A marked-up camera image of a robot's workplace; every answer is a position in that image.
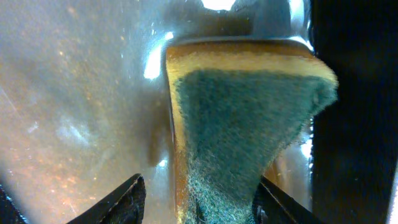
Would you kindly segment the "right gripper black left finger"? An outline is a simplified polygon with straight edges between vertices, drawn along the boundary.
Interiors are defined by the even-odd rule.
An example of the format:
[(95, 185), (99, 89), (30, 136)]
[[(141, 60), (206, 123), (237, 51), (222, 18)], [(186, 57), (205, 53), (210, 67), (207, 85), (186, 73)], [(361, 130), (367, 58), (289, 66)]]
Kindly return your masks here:
[(68, 224), (142, 224), (146, 188), (142, 174), (134, 174)]

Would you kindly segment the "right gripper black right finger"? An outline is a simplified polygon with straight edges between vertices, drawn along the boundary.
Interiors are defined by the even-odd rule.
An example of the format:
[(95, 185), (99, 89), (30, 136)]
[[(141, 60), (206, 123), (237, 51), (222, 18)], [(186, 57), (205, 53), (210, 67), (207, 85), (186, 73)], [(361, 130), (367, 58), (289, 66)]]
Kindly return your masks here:
[(323, 224), (264, 176), (252, 201), (252, 214), (255, 224)]

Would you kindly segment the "green and yellow sponge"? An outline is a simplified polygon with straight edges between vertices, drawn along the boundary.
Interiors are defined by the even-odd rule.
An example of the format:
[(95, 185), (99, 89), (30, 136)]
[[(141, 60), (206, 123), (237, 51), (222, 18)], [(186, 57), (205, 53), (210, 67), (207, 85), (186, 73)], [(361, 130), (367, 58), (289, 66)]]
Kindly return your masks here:
[(291, 41), (171, 46), (179, 223), (254, 223), (266, 169), (336, 101), (334, 71)]

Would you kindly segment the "black water tray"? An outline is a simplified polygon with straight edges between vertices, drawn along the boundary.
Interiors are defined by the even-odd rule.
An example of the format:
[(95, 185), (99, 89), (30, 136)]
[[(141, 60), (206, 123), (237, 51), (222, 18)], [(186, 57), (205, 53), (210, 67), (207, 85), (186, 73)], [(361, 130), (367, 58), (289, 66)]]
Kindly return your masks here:
[(164, 50), (286, 38), (338, 101), (266, 176), (325, 223), (397, 222), (396, 1), (2, 1), (1, 187), (29, 223), (67, 223), (141, 173), (144, 223), (175, 223)]

